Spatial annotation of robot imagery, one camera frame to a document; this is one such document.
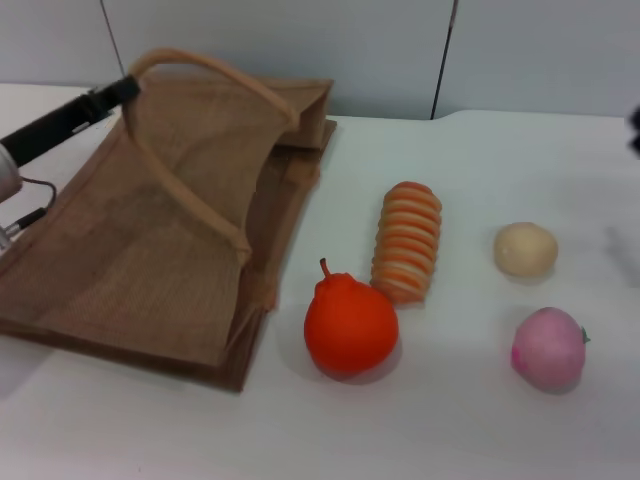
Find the striped bread roll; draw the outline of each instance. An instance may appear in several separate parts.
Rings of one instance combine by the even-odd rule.
[[[437,197],[419,183],[399,183],[385,195],[371,285],[394,304],[424,301],[438,251],[441,210]]]

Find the pink peach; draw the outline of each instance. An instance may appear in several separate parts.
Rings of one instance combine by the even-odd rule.
[[[571,315],[558,308],[542,308],[518,327],[511,365],[540,390],[561,390],[580,378],[587,341],[586,332]]]

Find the fruit stem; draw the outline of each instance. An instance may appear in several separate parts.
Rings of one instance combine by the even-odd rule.
[[[324,273],[324,278],[328,278],[329,275],[331,275],[331,272],[327,268],[327,259],[326,258],[322,258],[320,260],[320,267],[322,268],[322,273]]]

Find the jute bag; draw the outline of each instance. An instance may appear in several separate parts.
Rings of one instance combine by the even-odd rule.
[[[177,50],[130,73],[138,99],[0,258],[0,333],[240,389],[335,126],[332,82]]]

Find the beige ball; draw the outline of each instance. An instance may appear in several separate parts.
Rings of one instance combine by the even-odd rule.
[[[493,256],[500,270],[518,277],[539,277],[558,258],[558,242],[535,223],[512,223],[502,228],[493,243]]]

